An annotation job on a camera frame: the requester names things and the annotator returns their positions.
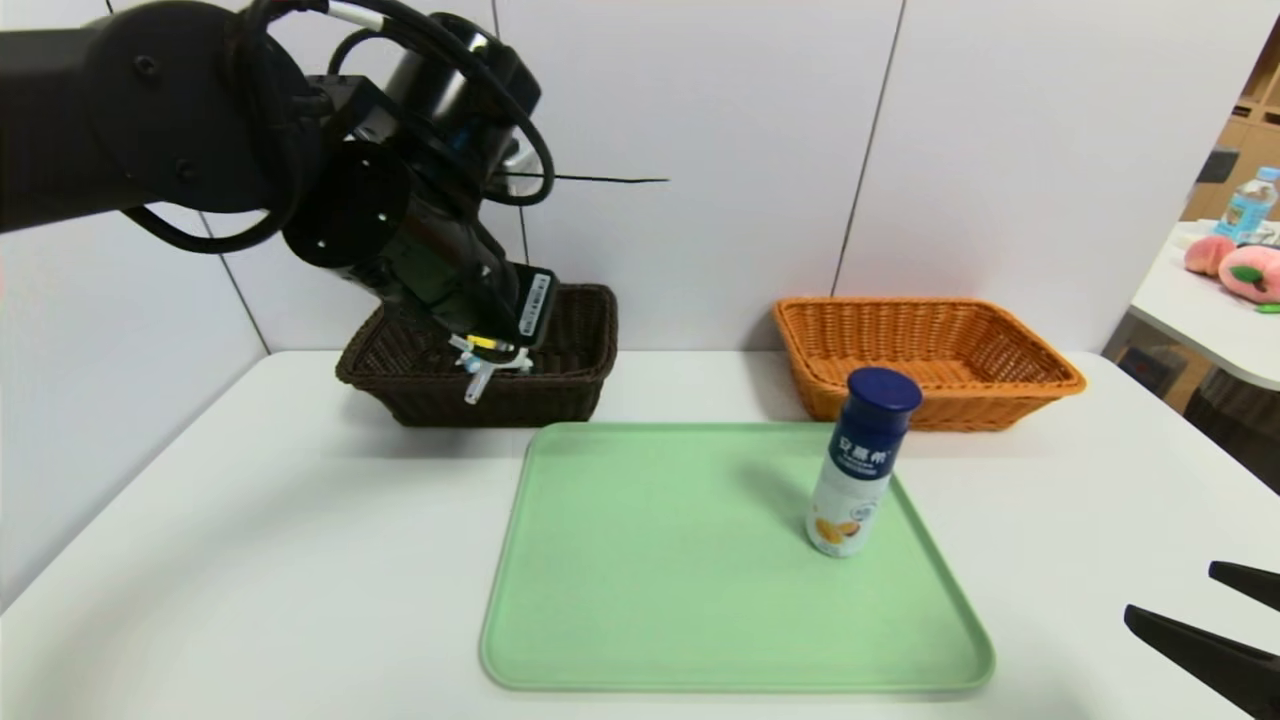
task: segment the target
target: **table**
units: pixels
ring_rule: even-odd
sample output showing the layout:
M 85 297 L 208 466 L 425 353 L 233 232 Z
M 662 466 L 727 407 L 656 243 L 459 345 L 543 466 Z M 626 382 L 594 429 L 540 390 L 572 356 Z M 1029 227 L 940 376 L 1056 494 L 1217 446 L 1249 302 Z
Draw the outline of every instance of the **table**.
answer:
M 1203 237 L 1212 223 L 1178 223 L 1138 288 L 1130 313 L 1194 348 L 1236 378 L 1280 391 L 1280 319 L 1253 311 L 1220 282 L 1188 273 L 1188 236 Z M 1116 337 L 1124 338 L 1124 327 Z
M 914 433 L 899 469 L 997 648 L 942 696 L 513 693 L 477 661 L 530 430 L 408 430 L 262 360 L 3 618 L 6 720 L 1235 717 L 1129 634 L 1134 602 L 1280 650 L 1206 575 L 1280 568 L 1280 500 L 1101 357 L 1004 433 Z M 778 354 L 625 352 L 600 420 L 803 419 Z

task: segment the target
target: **pink plush toy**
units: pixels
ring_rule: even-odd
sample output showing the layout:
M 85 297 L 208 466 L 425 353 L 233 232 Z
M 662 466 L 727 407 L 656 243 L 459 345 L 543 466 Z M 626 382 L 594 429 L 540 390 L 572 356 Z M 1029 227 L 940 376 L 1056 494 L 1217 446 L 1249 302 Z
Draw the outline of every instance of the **pink plush toy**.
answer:
M 1220 234 L 1211 234 L 1193 242 L 1192 246 L 1187 249 L 1187 256 L 1183 258 L 1183 263 L 1187 265 L 1187 269 L 1193 273 L 1216 278 L 1217 269 L 1222 265 L 1222 258 L 1226 258 L 1234 251 L 1235 243 L 1231 242 L 1231 238 L 1222 237 Z
M 1251 245 L 1234 250 L 1222 258 L 1217 277 L 1240 297 L 1280 302 L 1280 247 Z

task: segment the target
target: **blue bottle cap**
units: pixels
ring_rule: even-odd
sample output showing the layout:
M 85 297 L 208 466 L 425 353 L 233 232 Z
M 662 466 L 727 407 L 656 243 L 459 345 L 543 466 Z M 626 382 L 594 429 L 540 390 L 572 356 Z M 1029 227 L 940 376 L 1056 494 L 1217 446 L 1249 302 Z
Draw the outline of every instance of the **blue bottle cap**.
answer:
M 915 380 L 888 368 L 859 368 L 849 374 L 849 402 L 844 421 L 881 432 L 906 432 L 924 393 Z

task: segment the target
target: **green tray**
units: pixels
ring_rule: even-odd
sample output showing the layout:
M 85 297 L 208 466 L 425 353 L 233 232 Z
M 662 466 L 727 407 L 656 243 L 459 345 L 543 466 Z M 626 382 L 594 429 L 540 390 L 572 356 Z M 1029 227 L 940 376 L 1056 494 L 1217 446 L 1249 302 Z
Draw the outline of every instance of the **green tray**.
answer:
M 538 433 L 480 641 L 524 691 L 942 692 L 995 651 L 902 486 L 837 560 L 804 516 L 831 425 Z

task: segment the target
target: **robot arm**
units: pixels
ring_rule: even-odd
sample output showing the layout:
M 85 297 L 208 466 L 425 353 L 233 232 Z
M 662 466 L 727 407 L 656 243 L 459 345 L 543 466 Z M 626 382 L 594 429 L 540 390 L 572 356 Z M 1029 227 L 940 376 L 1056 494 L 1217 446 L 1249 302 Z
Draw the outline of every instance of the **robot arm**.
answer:
M 306 77 L 266 35 L 289 12 L 353 22 L 407 54 L 385 91 Z M 508 261 L 477 213 L 485 199 L 549 193 L 550 154 L 529 119 L 540 94 L 498 38 L 397 0 L 253 0 L 239 14 L 165 0 L 83 28 L 0 33 L 0 232 L 120 210 L 183 250 L 234 252 L 283 231 L 298 258 L 410 316 L 536 347 L 556 275 Z M 527 196 L 497 172 L 517 127 L 541 161 Z M 210 240 L 146 209 L 156 201 L 268 214 Z

